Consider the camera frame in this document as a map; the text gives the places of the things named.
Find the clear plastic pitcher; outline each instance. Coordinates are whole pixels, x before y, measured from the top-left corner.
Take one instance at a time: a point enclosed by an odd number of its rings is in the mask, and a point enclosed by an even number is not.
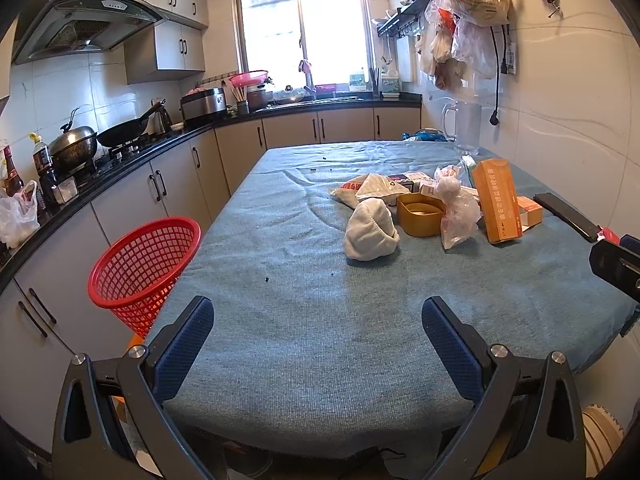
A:
[[[447,132],[445,116],[452,110],[456,113],[456,129],[453,136]],[[477,155],[480,150],[480,119],[482,106],[477,103],[455,101],[442,109],[442,131],[447,139],[453,139],[456,151],[462,155]]]

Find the window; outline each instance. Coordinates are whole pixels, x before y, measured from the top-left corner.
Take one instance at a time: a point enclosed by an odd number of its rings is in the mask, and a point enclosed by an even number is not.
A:
[[[238,0],[243,64],[282,89],[348,84],[371,65],[364,0]],[[298,71],[308,59],[311,74]]]

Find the red plastic basket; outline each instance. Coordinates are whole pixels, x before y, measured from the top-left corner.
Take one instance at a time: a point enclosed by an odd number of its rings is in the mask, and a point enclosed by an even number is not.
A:
[[[267,81],[269,72],[266,70],[253,70],[251,72],[242,72],[241,74],[233,75],[229,78],[229,81],[236,88],[242,88],[244,86],[261,85]]]
[[[182,217],[149,222],[113,244],[89,275],[89,297],[145,338],[200,245],[200,226]]]

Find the orange box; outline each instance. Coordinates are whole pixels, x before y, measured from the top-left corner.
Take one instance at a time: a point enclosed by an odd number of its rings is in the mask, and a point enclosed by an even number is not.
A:
[[[520,209],[508,161],[502,158],[482,160],[472,174],[489,243],[499,244],[520,238]]]
[[[518,206],[520,208],[520,223],[522,224],[523,232],[542,222],[544,210],[538,202],[533,202],[532,199],[526,196],[519,196]]]

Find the white knit cap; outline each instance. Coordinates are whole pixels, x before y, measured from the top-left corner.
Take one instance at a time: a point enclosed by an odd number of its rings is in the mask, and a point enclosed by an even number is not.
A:
[[[391,212],[379,198],[360,202],[347,224],[344,254],[352,260],[368,262],[396,250],[400,237]]]

